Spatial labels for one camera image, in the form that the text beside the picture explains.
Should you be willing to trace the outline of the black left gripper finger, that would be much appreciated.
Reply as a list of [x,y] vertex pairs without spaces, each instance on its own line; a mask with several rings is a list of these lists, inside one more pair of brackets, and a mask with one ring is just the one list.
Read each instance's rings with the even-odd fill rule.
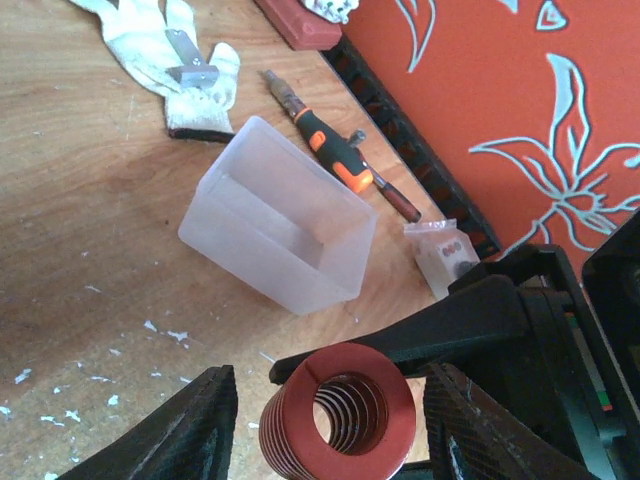
[[237,417],[231,365],[211,367],[63,479],[225,479]]

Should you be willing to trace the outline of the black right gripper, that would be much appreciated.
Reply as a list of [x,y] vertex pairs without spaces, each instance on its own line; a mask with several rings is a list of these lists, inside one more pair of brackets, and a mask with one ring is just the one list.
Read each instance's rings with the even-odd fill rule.
[[[639,216],[579,273],[555,245],[525,245],[481,263],[450,294],[379,331],[352,338],[407,378],[426,372],[424,414],[436,479],[636,479],[639,476]],[[450,364],[529,332],[548,361],[568,433],[534,434]]]

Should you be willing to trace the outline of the clear tray of red parts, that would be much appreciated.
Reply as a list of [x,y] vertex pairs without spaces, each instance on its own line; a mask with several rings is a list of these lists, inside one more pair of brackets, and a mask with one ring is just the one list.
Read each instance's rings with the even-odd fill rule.
[[297,315],[360,295],[378,215],[250,117],[199,181],[182,242]]

